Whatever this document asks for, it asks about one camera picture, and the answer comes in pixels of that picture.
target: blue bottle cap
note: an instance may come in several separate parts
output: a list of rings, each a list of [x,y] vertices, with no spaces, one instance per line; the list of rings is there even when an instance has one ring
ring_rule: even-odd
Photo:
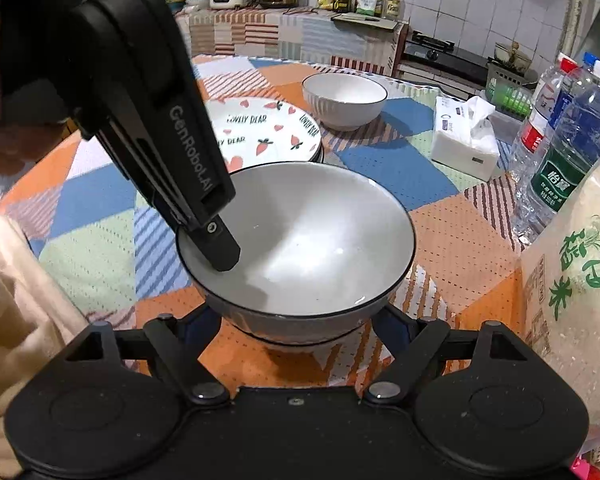
[[[585,65],[593,66],[597,60],[598,60],[598,57],[595,54],[592,54],[590,52],[584,53],[583,62]]]

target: dish rack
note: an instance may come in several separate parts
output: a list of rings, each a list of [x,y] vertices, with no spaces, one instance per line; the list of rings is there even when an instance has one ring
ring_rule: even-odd
[[[525,79],[493,61],[487,63],[487,86],[485,95],[496,110],[523,121],[531,113],[532,92],[523,88]]]

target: tissue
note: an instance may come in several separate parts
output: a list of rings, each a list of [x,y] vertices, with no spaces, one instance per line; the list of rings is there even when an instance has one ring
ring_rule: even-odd
[[[431,159],[481,180],[489,180],[500,158],[487,117],[495,106],[475,96],[467,102],[436,98]]]

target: round black pad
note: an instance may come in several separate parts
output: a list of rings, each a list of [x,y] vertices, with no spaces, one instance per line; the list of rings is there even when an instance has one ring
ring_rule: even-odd
[[[416,399],[416,425],[440,452],[481,475],[519,478],[569,464],[586,437],[587,410],[548,366],[529,365],[472,364],[438,378]]]
[[[61,362],[16,396],[5,429],[25,466],[94,478],[150,459],[179,416],[178,399],[154,378],[99,361]]]

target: pipe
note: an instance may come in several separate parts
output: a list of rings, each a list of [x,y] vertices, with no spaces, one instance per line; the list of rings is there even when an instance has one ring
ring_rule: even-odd
[[[554,60],[557,59],[558,57],[558,53],[560,52],[564,52],[565,54],[567,54],[564,51],[564,40],[565,40],[565,36],[567,34],[567,27],[569,25],[569,22],[571,21],[571,16],[573,13],[573,0],[567,0],[567,8],[564,11],[564,19],[562,20],[562,30],[560,31],[560,40],[558,40],[558,45],[557,45],[557,50],[555,52],[555,57]]]
[[[571,56],[573,53],[573,43],[576,40],[576,35],[578,33],[578,26],[580,25],[580,17],[582,15],[582,4],[584,0],[576,0],[573,9],[573,16],[571,17],[571,22],[567,27],[567,33],[564,38],[564,48],[565,54],[567,56]]]

